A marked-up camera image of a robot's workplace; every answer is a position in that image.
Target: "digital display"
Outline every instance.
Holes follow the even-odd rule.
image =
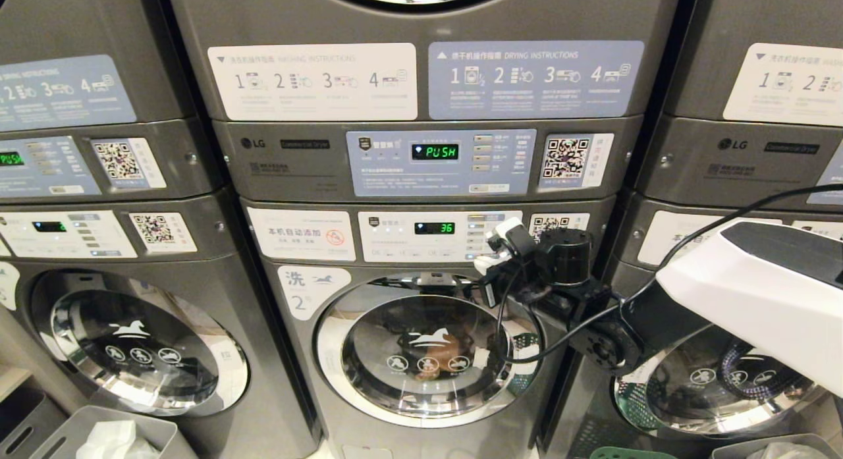
[[[410,152],[413,159],[458,159],[460,144],[414,144]]]
[[[67,229],[61,222],[33,222],[39,232],[66,232]]]
[[[456,224],[454,222],[416,222],[416,236],[452,236]]]
[[[21,158],[20,153],[17,151],[0,153],[0,168],[4,166],[22,166],[24,164],[24,159]]]

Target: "lg logo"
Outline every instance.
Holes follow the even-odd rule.
[[[252,147],[255,148],[266,148],[266,144],[263,142],[262,139],[249,139],[249,138],[241,138],[240,144],[243,145],[245,149],[251,149]]]
[[[720,143],[717,144],[719,149],[746,149],[749,142],[747,140],[744,141],[737,141],[737,139],[732,140],[732,138],[723,138],[720,140]]]

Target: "qr code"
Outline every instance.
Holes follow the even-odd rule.
[[[147,243],[175,243],[171,226],[162,215],[133,215],[138,232]]]
[[[582,177],[591,140],[588,138],[551,138],[547,142],[547,156],[542,168],[545,179]]]
[[[539,237],[546,230],[557,228],[567,229],[569,225],[571,225],[570,217],[535,216],[530,224],[530,235],[538,242]]]
[[[99,161],[108,177],[115,180],[144,179],[141,166],[127,143],[95,143]]]

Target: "washing machine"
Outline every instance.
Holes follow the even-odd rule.
[[[337,459],[526,457],[564,329],[549,312],[478,284],[484,233],[518,217],[533,236],[587,230],[599,243],[614,197],[525,204],[258,203],[243,199],[329,449]]]
[[[626,296],[650,279],[676,241],[730,212],[627,196],[619,242],[603,275]],[[839,215],[758,211],[749,216],[843,236]],[[690,243],[676,257],[697,245]],[[552,434],[543,443],[542,455],[588,459],[599,447],[616,446],[705,459],[717,447],[760,437],[822,429],[824,434],[831,431],[831,439],[839,433],[836,415],[818,420],[830,395],[801,375],[764,400],[729,393],[717,381],[717,366],[732,340],[725,330],[709,325],[622,377],[611,377],[590,360],[575,361],[572,369],[563,370],[563,401],[551,414]],[[757,349],[741,358],[737,368],[739,382],[756,386],[786,372],[783,364]]]
[[[245,198],[460,203],[617,192],[677,0],[172,2]]]
[[[636,188],[742,207],[843,178],[843,0],[697,0]],[[843,193],[776,209],[839,212]]]
[[[178,423],[201,457],[316,449],[229,189],[0,209],[0,300],[90,402]]]
[[[222,185],[160,0],[0,0],[0,203]]]

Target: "dryer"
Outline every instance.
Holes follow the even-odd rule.
[[[160,0],[0,0],[0,29],[0,203],[220,187]]]
[[[172,1],[238,192],[347,203],[614,194],[677,3]]]
[[[677,237],[681,240],[730,212],[630,194],[603,279],[622,295],[635,293]],[[839,215],[757,211],[749,217],[843,236]],[[676,257],[696,245],[690,243]],[[575,361],[563,371],[563,401],[552,414],[552,435],[543,456],[587,458],[600,446],[617,446],[702,458],[717,447],[753,438],[817,432],[819,425],[831,439],[841,430],[837,420],[816,420],[820,403],[829,396],[803,377],[765,401],[741,399],[724,389],[717,381],[717,366],[733,338],[719,327],[703,328],[623,377],[611,377],[589,360]],[[762,385],[780,370],[781,363],[755,349],[741,359],[735,374]]]
[[[743,207],[840,182],[841,6],[697,0],[636,189],[671,203]],[[771,207],[839,212],[842,201],[832,192]]]
[[[3,206],[0,299],[90,402],[173,420],[201,457],[298,459],[319,426],[234,203]]]
[[[534,236],[568,225],[599,243],[614,198],[242,202],[337,459],[528,455],[560,355],[510,365],[500,354],[536,354],[564,327],[512,306],[496,342],[499,300],[472,262],[491,252],[484,232],[511,217]]]

